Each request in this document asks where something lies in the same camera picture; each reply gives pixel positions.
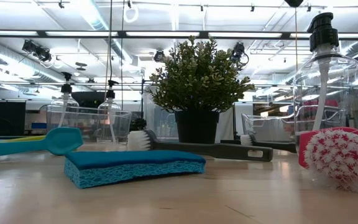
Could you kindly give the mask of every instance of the green leaves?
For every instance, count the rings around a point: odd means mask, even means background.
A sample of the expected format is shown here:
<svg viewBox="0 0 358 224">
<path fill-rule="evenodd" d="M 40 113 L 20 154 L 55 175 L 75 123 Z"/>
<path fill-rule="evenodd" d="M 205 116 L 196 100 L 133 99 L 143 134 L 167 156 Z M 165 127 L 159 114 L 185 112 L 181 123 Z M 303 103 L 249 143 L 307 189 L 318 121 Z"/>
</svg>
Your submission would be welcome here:
<svg viewBox="0 0 358 224">
<path fill-rule="evenodd" d="M 203 110 L 223 112 L 254 89 L 248 77 L 238 80 L 241 63 L 230 60 L 232 50 L 216 49 L 216 40 L 195 43 L 195 37 L 177 44 L 165 58 L 165 68 L 152 74 L 154 93 L 148 91 L 154 102 L 168 112 L 176 110 Z"/>
</svg>

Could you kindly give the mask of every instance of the wooden table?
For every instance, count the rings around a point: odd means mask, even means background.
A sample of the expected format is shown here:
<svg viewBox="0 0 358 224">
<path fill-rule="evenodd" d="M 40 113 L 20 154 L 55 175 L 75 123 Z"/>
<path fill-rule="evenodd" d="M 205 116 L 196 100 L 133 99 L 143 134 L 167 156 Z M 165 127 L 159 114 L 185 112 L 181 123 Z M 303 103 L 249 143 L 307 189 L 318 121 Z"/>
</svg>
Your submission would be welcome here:
<svg viewBox="0 0 358 224">
<path fill-rule="evenodd" d="M 358 194 L 315 187 L 287 152 L 272 162 L 209 157 L 205 174 L 83 190 L 64 176 L 63 160 L 0 157 L 0 224 L 358 224 Z"/>
</svg>

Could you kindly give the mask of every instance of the potted plant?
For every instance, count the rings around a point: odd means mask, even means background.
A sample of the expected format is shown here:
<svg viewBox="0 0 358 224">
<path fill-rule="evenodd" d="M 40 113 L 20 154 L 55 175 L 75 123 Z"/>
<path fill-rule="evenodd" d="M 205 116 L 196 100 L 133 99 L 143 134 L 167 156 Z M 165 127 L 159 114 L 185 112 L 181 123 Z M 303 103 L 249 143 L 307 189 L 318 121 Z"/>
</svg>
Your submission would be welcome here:
<svg viewBox="0 0 358 224">
<path fill-rule="evenodd" d="M 217 50 L 216 40 L 195 43 L 195 37 L 177 44 L 151 80 L 148 90 L 155 104 L 175 113 L 180 142 L 214 143 L 219 114 L 244 92 L 254 89 L 248 77 L 238 80 L 244 64 L 231 60 L 232 50 Z"/>
</svg>

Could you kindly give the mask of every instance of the white bristles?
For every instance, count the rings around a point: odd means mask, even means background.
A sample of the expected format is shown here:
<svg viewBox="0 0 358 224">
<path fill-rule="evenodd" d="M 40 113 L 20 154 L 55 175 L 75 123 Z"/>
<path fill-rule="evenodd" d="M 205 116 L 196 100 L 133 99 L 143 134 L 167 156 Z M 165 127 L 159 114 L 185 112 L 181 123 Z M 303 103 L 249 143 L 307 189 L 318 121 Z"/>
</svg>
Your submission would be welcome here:
<svg viewBox="0 0 358 224">
<path fill-rule="evenodd" d="M 252 145 L 251 137 L 248 134 L 243 134 L 240 137 L 240 142 L 243 146 L 251 146 Z"/>
<path fill-rule="evenodd" d="M 131 131 L 128 134 L 128 151 L 147 151 L 151 149 L 149 136 L 144 131 Z"/>
</svg>

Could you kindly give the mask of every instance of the ceiling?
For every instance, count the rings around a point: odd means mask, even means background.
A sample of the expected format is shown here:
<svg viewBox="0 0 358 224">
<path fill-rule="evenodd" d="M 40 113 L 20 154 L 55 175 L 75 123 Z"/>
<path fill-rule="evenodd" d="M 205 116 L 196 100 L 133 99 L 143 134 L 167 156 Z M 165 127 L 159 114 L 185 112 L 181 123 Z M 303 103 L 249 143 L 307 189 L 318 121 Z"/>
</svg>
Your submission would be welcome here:
<svg viewBox="0 0 358 224">
<path fill-rule="evenodd" d="M 53 0 L 0 0 L 0 29 L 14 30 L 93 30 L 86 17 L 93 11 L 89 1 L 95 3 L 103 21 L 109 25 L 110 1 L 108 0 L 77 0 L 63 1 L 64 9 Z M 305 32 L 317 14 L 325 11 L 334 13 L 333 26 L 339 32 L 358 32 L 358 1 L 338 0 L 304 1 L 295 15 L 295 10 L 289 8 L 280 0 L 138 0 L 132 1 L 132 9 L 127 1 L 114 1 L 112 8 L 112 30 L 185 30 L 185 31 L 276 31 L 276 32 Z M 37 45 L 50 49 L 59 61 L 46 63 L 43 67 L 50 70 L 57 82 L 64 81 L 60 72 L 77 72 L 76 62 L 86 63 L 85 71 L 73 77 L 76 82 L 86 82 L 94 78 L 97 83 L 105 83 L 106 74 L 110 75 L 108 62 L 108 43 L 103 39 L 43 39 L 26 38 Z M 175 42 L 184 40 L 174 39 L 116 39 L 125 52 L 135 58 L 131 65 L 119 63 L 119 57 L 114 51 L 112 56 L 113 79 L 123 83 L 140 83 L 142 77 L 149 75 L 160 65 L 152 60 L 156 50 L 172 48 Z M 0 54 L 12 57 L 17 62 L 27 56 L 22 50 L 25 39 L 0 37 Z M 296 70 L 296 63 L 301 66 L 310 57 L 309 43 L 306 40 L 241 40 L 219 39 L 218 48 L 232 49 L 237 42 L 244 43 L 249 56 L 249 63 L 241 71 L 239 78 L 251 77 L 254 83 L 275 83 L 275 79 Z M 28 55 L 35 64 L 34 70 L 40 66 L 36 57 Z M 20 71 L 15 72 L 21 78 Z M 103 90 L 104 86 L 88 86 L 76 89 Z M 140 90 L 139 85 L 123 87 L 124 90 Z"/>
</svg>

